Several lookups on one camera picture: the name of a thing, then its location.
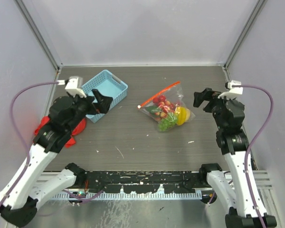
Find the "yellow mango slice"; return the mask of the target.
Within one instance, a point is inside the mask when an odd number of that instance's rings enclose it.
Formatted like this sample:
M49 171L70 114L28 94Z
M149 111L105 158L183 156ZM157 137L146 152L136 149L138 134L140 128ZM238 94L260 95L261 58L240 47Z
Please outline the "yellow mango slice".
M188 122L191 117L191 111L183 106L178 106L174 113L177 116L177 125L183 125L184 123Z

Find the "clear orange zip top bag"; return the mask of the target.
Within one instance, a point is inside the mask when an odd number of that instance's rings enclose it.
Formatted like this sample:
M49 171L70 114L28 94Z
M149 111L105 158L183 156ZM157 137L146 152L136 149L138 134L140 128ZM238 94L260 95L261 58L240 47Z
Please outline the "clear orange zip top bag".
M157 130L166 132L192 121L195 114L183 101L183 91L179 81L156 93L137 108L157 122Z

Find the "green grape bunch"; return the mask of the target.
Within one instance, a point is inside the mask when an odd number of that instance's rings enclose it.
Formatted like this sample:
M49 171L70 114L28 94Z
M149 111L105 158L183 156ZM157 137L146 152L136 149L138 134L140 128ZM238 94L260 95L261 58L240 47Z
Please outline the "green grape bunch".
M176 125L175 120L164 118L158 123L158 130L160 132L166 132L171 128L173 128L175 125Z

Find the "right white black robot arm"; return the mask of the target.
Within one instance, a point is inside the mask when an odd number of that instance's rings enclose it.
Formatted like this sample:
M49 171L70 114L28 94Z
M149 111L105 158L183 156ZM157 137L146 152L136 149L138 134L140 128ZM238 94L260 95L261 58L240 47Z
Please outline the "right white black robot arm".
M208 102L203 110L211 113L216 122L216 142L232 177L229 184L217 163L203 164L199 169L199 182L214 190L226 212L226 227L275 228L277 220L268 214L254 179L250 144L242 129L245 106L236 100L237 95L235 89L221 93L206 88L194 93L194 107Z

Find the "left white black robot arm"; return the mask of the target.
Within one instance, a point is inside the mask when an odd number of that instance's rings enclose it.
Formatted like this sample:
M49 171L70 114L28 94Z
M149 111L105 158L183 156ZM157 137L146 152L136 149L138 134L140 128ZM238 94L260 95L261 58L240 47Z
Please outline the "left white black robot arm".
M25 161L0 192L0 215L8 223L23 228L51 197L68 187L84 186L86 171L70 163L53 179L33 189L44 169L61 152L85 116L109 111L113 98L102 95L97 89L92 92L92 96L68 94L53 102L49 121L40 128Z

